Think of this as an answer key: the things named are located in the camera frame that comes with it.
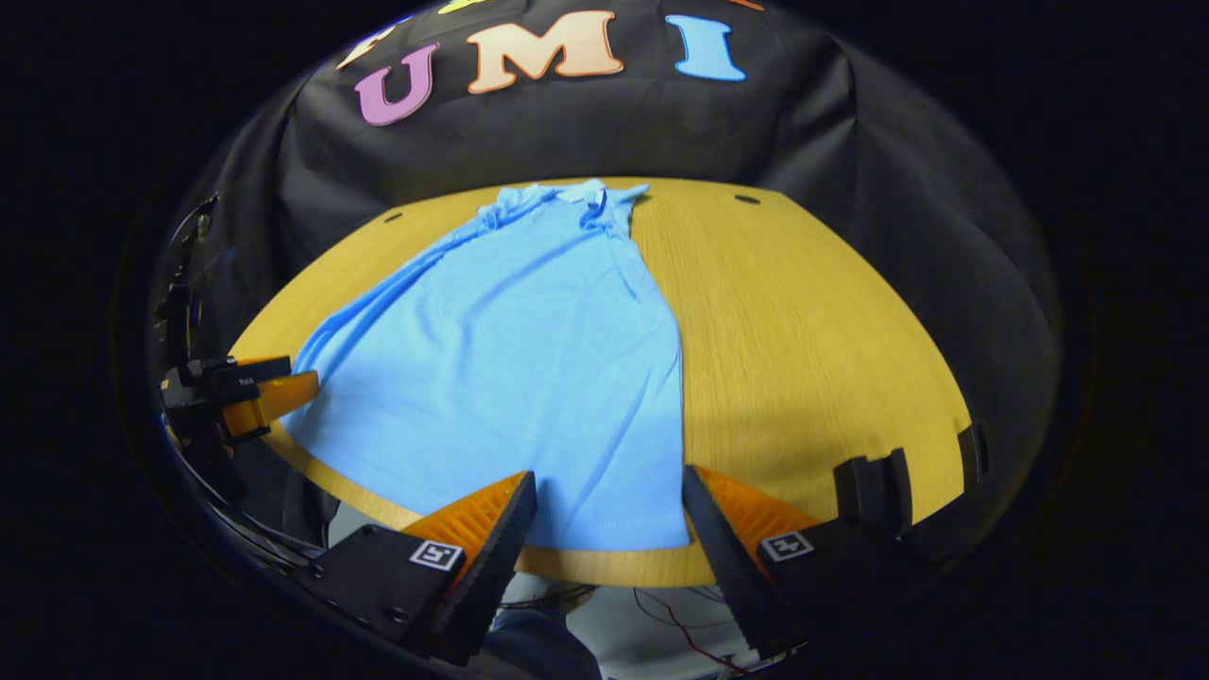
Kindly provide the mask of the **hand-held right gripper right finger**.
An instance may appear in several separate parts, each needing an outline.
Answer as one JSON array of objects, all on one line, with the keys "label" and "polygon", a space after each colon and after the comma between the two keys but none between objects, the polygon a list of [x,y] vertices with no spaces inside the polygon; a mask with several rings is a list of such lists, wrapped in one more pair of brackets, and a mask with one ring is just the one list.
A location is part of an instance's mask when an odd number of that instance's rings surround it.
[{"label": "hand-held right gripper right finger", "polygon": [[747,483],[687,465],[682,500],[746,641],[763,658],[873,636],[912,603],[912,560],[868,521],[821,521]]}]

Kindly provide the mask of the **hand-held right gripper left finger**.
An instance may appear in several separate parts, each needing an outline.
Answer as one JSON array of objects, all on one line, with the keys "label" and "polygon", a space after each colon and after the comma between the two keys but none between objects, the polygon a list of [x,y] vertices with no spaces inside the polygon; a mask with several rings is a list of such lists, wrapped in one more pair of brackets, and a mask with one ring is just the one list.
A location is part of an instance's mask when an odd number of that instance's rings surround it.
[{"label": "hand-held right gripper left finger", "polygon": [[406,653],[465,665],[537,508],[536,474],[522,469],[400,530],[364,525],[310,563],[310,594]]}]

